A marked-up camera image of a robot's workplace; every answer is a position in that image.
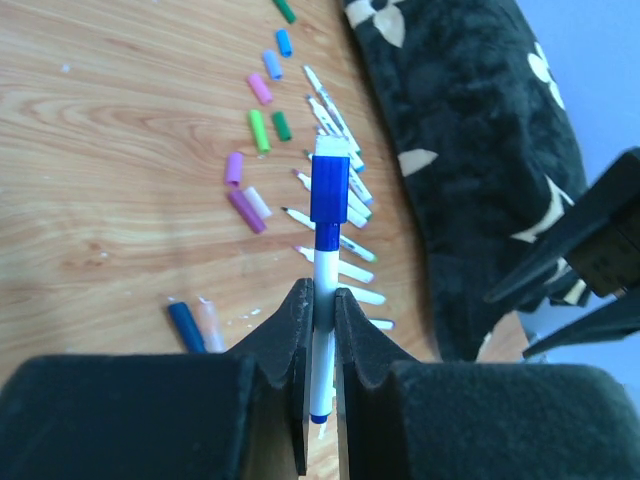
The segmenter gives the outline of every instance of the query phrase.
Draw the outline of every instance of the pink marker cap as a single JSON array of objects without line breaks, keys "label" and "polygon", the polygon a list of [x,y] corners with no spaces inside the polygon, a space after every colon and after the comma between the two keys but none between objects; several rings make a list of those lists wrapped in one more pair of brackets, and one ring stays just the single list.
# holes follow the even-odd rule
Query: pink marker cap
[{"label": "pink marker cap", "polygon": [[227,170],[224,174],[224,184],[237,187],[242,182],[242,161],[244,155],[240,152],[233,152],[227,158]]},{"label": "pink marker cap", "polygon": [[264,83],[264,80],[262,80],[262,77],[259,74],[252,73],[249,75],[247,83],[261,104],[268,105],[273,102],[273,95],[271,95],[269,87],[267,87],[267,84]]},{"label": "pink marker cap", "polygon": [[229,192],[229,201],[236,208],[238,213],[247,222],[247,225],[251,227],[253,233],[262,233],[267,229],[267,226],[260,219],[256,211],[251,207],[251,204],[247,201],[246,197],[240,190],[234,190]]}]

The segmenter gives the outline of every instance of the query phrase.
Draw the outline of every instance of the blue marker cap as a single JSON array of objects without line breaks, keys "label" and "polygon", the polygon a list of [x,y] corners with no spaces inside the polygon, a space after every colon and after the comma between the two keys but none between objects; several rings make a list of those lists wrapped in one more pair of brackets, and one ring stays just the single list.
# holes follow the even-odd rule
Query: blue marker cap
[{"label": "blue marker cap", "polygon": [[329,415],[310,415],[311,421],[316,425],[322,425],[323,423],[327,423],[327,419]]},{"label": "blue marker cap", "polygon": [[340,248],[340,224],[347,221],[349,142],[345,137],[316,137],[311,160],[311,221],[316,224],[316,250]]},{"label": "blue marker cap", "polygon": [[176,326],[176,330],[182,338],[184,346],[189,353],[207,353],[204,348],[202,334],[196,325],[196,321],[191,315],[189,307],[184,302],[174,303],[167,307],[169,316]]},{"label": "blue marker cap", "polygon": [[280,55],[285,58],[289,58],[291,55],[293,55],[293,47],[291,46],[289,32],[287,32],[284,28],[276,32],[276,41],[278,42]]},{"label": "blue marker cap", "polygon": [[267,73],[271,77],[271,80],[275,80],[276,82],[282,80],[282,67],[280,66],[280,60],[278,60],[276,52],[273,50],[265,50],[262,54],[262,59],[264,60]]}]

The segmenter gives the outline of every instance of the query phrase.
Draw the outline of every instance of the wood grain surface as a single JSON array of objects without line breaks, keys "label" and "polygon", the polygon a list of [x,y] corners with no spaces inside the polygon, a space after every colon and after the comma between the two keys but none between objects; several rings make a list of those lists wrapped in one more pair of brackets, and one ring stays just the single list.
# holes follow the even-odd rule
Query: wood grain surface
[{"label": "wood grain surface", "polygon": [[[0,0],[0,380],[43,353],[180,352],[168,297],[213,300],[233,345],[311,276],[291,247],[313,234],[278,208],[308,212],[290,174],[309,172],[301,150],[316,125],[303,64],[360,143],[375,197],[370,225],[344,228],[379,257],[343,255],[370,267],[370,288],[388,298],[364,310],[395,320],[389,335],[411,354],[435,359],[422,249],[354,41],[333,0],[292,6],[295,53],[260,107],[245,78],[264,74],[261,54],[287,26],[269,0]],[[252,108],[267,118],[264,158]],[[276,139],[276,110],[291,142]],[[236,150],[243,185],[274,210],[262,235],[225,196]],[[337,478],[335,421],[319,435],[313,427],[309,477]]]}]

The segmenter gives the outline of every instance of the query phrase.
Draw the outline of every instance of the green marker cap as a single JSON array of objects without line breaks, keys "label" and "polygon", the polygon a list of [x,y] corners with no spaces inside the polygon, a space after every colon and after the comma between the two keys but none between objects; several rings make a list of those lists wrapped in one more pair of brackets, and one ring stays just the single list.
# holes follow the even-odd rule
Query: green marker cap
[{"label": "green marker cap", "polygon": [[264,126],[264,119],[260,110],[249,111],[249,123],[253,130],[253,138],[256,140],[256,146],[260,153],[268,153],[271,151],[271,145],[269,145],[269,137],[267,136],[267,129]]},{"label": "green marker cap", "polygon": [[291,10],[287,0],[273,0],[273,3],[276,4],[276,7],[278,7],[287,22],[293,23],[296,21],[296,14]]},{"label": "green marker cap", "polygon": [[284,113],[276,112],[271,115],[271,119],[273,120],[273,125],[276,127],[276,132],[278,132],[278,138],[281,142],[288,142],[293,138]]}]

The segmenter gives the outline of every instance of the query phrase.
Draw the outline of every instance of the light blue marker cap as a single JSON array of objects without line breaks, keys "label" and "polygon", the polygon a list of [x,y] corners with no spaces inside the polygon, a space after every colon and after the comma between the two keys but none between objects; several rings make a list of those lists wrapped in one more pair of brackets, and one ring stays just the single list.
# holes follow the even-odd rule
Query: light blue marker cap
[{"label": "light blue marker cap", "polygon": [[280,61],[278,60],[278,55],[273,50],[265,50],[262,54],[262,59],[264,60],[264,64],[267,67],[267,73],[271,77],[271,80],[275,80],[276,82],[282,80],[282,67],[280,66]]},{"label": "light blue marker cap", "polygon": [[349,142],[345,137],[316,137],[311,160],[311,221],[316,224],[316,250],[340,249],[340,224],[347,221]]},{"label": "light blue marker cap", "polygon": [[289,32],[287,32],[284,28],[276,32],[276,41],[278,42],[280,55],[285,58],[289,58],[291,55],[293,55],[293,47],[291,46]]}]

